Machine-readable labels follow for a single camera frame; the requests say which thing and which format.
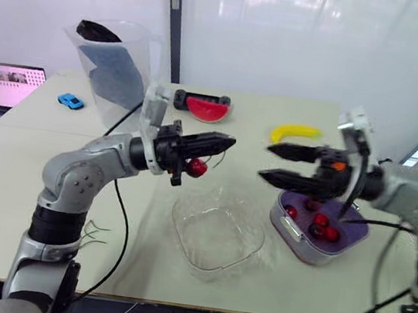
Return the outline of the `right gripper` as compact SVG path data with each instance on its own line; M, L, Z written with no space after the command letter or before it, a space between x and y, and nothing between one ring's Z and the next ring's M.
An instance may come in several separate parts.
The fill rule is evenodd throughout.
M345 151L296 143L276 143L267 150L289 161L314 163L318 158L320 160L314 174L316 179L283 169L259 170L258 175L273 187L298 194L314 194L322 200L339 198L348 188L352 168Z

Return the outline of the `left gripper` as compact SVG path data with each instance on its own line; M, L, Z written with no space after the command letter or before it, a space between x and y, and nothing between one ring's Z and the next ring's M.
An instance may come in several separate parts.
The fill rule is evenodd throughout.
M161 170L170 174L172 187L181 185L181 174L186 163L182 154L182 129L180 119L174 120L170 125L160 127L154 144L157 164Z

